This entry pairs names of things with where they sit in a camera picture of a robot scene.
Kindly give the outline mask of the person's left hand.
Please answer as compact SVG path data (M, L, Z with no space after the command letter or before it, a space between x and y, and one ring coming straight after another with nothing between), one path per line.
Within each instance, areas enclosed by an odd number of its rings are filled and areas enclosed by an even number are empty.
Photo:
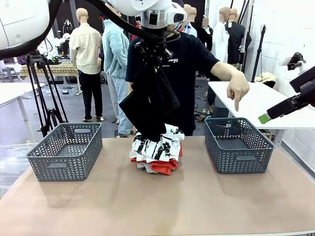
M227 97L234 101L235 110L239 111L239 103L249 92L250 86L243 72L235 70L229 76Z

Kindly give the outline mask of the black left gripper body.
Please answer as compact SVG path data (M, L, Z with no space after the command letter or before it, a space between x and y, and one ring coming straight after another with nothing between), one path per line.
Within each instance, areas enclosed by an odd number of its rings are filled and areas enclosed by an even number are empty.
M149 34L153 36L153 39L142 39L141 46L143 49L165 49L166 48L166 38L168 35L167 27L163 27L160 29L150 29L142 26L141 30L144 31L145 34Z

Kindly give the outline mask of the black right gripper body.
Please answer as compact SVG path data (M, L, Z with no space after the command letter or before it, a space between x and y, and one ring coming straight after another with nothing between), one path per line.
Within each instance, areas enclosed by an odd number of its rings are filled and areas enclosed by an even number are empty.
M315 67L306 70L290 82L297 96L292 99L296 106L315 106Z

